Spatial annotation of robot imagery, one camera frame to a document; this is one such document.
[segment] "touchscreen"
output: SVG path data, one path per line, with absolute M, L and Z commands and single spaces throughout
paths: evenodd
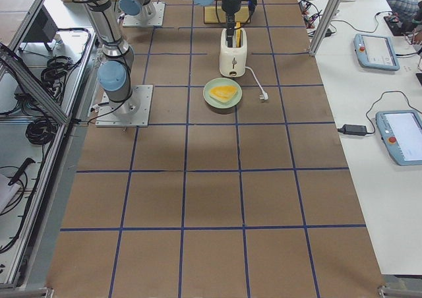
M 388 66 L 395 65 L 386 38 L 377 38 L 374 36 L 363 36 L 362 38 L 369 63 Z
M 385 115 L 405 161 L 422 160 L 422 127 L 413 113 Z

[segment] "grid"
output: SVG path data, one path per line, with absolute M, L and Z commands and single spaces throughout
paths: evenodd
M 315 60 L 303 50 L 309 41 L 296 0 L 260 0 L 247 27 L 250 44 L 262 40 L 249 47 L 248 65 L 270 105 L 258 107 L 258 88 L 245 75 L 242 103 L 224 114 L 201 98 L 204 83 L 219 76 L 217 45 L 201 34 L 216 33 L 218 42 L 221 30 L 200 23 L 200 7 L 168 2 L 167 15 L 190 13 L 172 14 L 174 24 L 165 19 L 141 40 L 126 31 L 134 69 L 145 68 L 133 70 L 133 83 L 157 82 L 150 126 L 90 127 L 48 285 L 61 297 L 376 297 L 379 269 Z M 256 206 L 265 196 L 272 199 Z M 107 218 L 99 219 L 101 207 Z M 89 249 L 78 254 L 74 244 Z M 98 251 L 101 272 L 80 263 L 82 274 L 99 274 L 97 286 L 70 288 L 69 257 Z

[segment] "white desk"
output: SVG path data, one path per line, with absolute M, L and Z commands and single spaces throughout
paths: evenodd
M 327 0 L 313 3 L 322 9 Z M 360 30 L 375 29 L 373 16 L 390 10 L 385 0 L 340 3 L 336 19 Z M 391 36 L 382 16 L 375 34 Z M 353 48 L 357 31 L 343 22 L 333 22 L 338 33 L 324 39 L 316 61 L 338 127 L 343 124 L 372 126 L 365 112 L 387 90 L 401 90 L 411 105 L 422 109 L 422 86 L 416 79 L 418 57 L 399 59 L 401 69 L 389 73 L 363 69 Z M 393 38 L 396 53 L 414 48 L 403 38 Z M 369 117 L 381 110 L 410 109 L 400 94 L 387 94 Z M 375 135 L 340 137 L 375 254 L 383 274 L 422 274 L 422 166 L 397 166 L 388 156 L 377 130 Z

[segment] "plate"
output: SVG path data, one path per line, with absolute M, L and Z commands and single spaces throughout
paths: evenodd
M 232 85 L 237 88 L 237 94 L 230 99 L 227 103 L 223 104 L 222 102 L 219 102 L 215 100 L 213 97 L 209 95 L 209 91 L 211 88 L 218 87 L 218 86 L 225 86 L 225 85 Z M 218 108 L 218 109 L 228 109 L 235 105 L 237 105 L 240 102 L 240 99 L 242 98 L 242 88 L 238 83 L 236 83 L 234 80 L 229 78 L 215 78 L 213 80 L 210 80 L 206 83 L 204 87 L 204 99 L 208 105 L 211 105 L 212 107 Z

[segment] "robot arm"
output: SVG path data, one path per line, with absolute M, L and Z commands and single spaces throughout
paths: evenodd
M 235 32 L 235 13 L 241 8 L 242 1 L 248 1 L 249 4 L 249 18 L 255 11 L 257 0 L 222 0 L 222 9 L 226 13 L 226 42 L 228 47 L 233 47 L 233 36 Z

